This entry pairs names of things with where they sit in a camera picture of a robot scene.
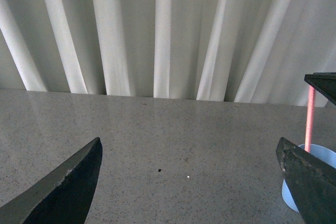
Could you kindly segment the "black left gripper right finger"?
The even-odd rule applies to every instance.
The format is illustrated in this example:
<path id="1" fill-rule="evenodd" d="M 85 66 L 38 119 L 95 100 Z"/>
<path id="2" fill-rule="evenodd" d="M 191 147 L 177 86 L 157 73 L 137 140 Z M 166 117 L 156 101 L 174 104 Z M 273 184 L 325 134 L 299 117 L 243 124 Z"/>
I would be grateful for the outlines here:
<path id="1" fill-rule="evenodd" d="M 320 92 L 329 101 L 336 99 L 335 72 L 315 72 L 306 74 L 304 81 Z"/>

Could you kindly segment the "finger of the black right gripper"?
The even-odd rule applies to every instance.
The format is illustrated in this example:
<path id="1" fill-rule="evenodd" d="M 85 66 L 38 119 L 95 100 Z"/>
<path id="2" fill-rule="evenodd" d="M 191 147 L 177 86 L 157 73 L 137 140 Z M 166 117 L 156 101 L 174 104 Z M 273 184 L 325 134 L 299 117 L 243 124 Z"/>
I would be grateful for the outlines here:
<path id="1" fill-rule="evenodd" d="M 335 168 L 282 137 L 276 156 L 305 223 L 335 223 Z"/>

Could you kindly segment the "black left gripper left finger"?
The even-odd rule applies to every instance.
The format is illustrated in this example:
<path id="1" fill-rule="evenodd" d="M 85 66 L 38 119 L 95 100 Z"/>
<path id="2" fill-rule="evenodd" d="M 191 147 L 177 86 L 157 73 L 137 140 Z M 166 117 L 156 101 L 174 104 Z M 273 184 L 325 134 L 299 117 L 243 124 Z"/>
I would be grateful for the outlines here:
<path id="1" fill-rule="evenodd" d="M 1 207 L 1 223 L 85 223 L 102 163 L 98 137 Z"/>

